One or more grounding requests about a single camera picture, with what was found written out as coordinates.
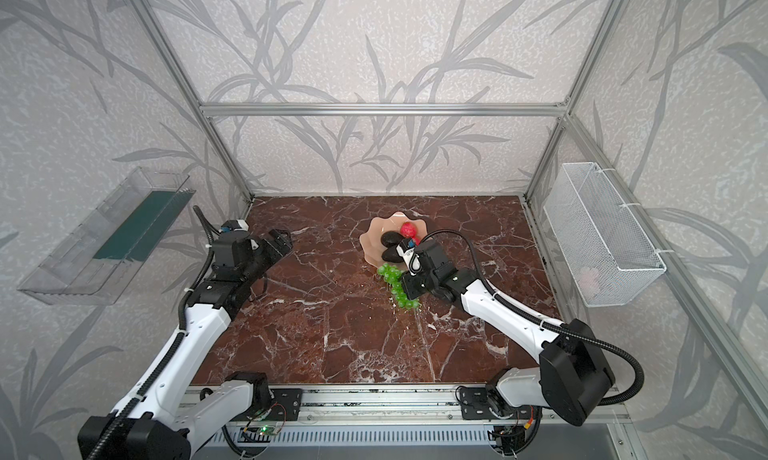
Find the dark avocado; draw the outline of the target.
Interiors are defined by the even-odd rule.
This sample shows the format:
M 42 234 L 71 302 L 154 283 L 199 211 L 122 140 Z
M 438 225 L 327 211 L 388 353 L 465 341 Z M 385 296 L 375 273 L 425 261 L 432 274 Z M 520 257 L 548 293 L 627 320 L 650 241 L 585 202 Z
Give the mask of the dark avocado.
M 390 246 L 384 250 L 381 254 L 381 258 L 384 262 L 391 263 L 391 264 L 400 264 L 404 262 L 403 257 L 398 252 L 397 247 Z
M 404 239 L 405 237 L 403 237 L 399 231 L 390 230 L 381 234 L 380 242 L 385 248 L 388 248 L 390 246 L 396 246 L 400 244 L 400 242 L 402 242 Z

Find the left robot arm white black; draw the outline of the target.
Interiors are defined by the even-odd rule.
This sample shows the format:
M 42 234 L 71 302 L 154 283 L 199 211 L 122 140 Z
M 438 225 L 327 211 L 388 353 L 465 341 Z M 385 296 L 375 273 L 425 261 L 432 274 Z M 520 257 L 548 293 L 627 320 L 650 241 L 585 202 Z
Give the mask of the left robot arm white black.
M 203 360 L 252 295 L 252 286 L 290 254 L 288 231 L 256 239 L 235 222 L 209 246 L 206 278 L 180 305 L 180 325 L 138 383 L 78 436 L 85 459 L 189 459 L 229 421 L 268 412 L 274 397 L 265 374 L 236 372 L 188 410 L 181 401 Z

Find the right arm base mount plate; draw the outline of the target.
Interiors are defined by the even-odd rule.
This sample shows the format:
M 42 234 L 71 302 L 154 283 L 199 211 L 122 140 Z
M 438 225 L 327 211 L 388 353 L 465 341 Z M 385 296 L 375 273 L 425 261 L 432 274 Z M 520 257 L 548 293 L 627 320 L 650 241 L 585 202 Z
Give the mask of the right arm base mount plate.
M 463 420 L 527 421 L 532 416 L 531 406 L 511 407 L 496 393 L 489 394 L 485 387 L 460 385 L 454 395 Z

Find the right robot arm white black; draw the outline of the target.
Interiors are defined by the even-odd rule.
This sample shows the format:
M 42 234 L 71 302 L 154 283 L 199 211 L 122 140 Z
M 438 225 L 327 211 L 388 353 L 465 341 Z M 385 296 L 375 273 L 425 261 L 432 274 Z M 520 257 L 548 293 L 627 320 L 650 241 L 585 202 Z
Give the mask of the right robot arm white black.
M 396 247 L 407 270 L 400 277 L 410 300 L 431 294 L 456 304 L 492 325 L 522 347 L 535 368 L 509 367 L 486 383 L 489 408 L 499 417 L 524 406 L 548 408 L 574 426 L 585 423 L 615 377 L 590 327 L 538 313 L 481 278 L 458 269 L 434 240 Z

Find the red apple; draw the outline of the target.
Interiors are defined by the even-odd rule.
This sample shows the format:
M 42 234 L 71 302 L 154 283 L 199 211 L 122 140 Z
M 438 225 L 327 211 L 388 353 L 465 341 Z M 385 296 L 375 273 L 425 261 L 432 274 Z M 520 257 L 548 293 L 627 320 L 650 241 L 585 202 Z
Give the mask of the red apple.
M 405 238 L 416 238 L 418 228 L 412 222 L 404 222 L 399 228 L 399 233 Z

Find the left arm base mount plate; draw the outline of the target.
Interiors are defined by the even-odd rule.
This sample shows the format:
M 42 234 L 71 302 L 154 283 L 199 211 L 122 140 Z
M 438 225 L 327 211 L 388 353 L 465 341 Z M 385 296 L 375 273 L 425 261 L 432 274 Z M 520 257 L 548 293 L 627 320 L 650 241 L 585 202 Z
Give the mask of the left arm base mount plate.
M 242 413 L 236 417 L 236 420 L 273 422 L 297 421 L 302 405 L 303 393 L 304 391 L 301 388 L 273 389 L 273 399 L 270 407 L 266 407 L 263 411 L 257 410 L 255 413 Z

